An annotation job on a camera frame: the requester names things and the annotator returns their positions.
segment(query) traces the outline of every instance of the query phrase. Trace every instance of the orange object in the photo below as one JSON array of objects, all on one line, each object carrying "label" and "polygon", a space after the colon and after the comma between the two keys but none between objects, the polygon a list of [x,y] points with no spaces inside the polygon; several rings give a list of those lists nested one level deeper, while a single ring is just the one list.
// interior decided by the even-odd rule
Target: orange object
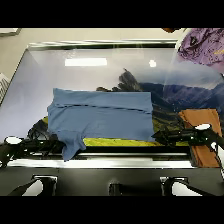
[{"label": "orange object", "polygon": [[[189,128],[203,123],[212,125],[213,131],[222,136],[222,131],[219,122],[219,115],[215,109],[187,109],[179,113],[179,116],[185,121],[185,127]],[[207,146],[192,146],[195,159],[198,167],[219,167],[215,159],[215,153],[211,152]]]}]

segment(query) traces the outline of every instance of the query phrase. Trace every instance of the folded blue towel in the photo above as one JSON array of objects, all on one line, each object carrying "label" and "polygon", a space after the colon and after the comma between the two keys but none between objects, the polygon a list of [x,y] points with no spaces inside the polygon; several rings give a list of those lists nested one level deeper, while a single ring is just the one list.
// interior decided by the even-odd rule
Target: folded blue towel
[{"label": "folded blue towel", "polygon": [[84,138],[151,141],[151,93],[86,92],[54,89],[48,107],[48,131],[65,143],[63,159],[81,149]]}]

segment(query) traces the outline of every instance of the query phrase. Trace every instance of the purple patterned fabric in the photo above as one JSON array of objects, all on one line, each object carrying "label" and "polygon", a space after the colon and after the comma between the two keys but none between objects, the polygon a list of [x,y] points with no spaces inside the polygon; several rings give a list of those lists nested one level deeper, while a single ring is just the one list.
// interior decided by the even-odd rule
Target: purple patterned fabric
[{"label": "purple patterned fabric", "polygon": [[178,49],[178,56],[180,60],[224,72],[224,28],[192,28]]}]

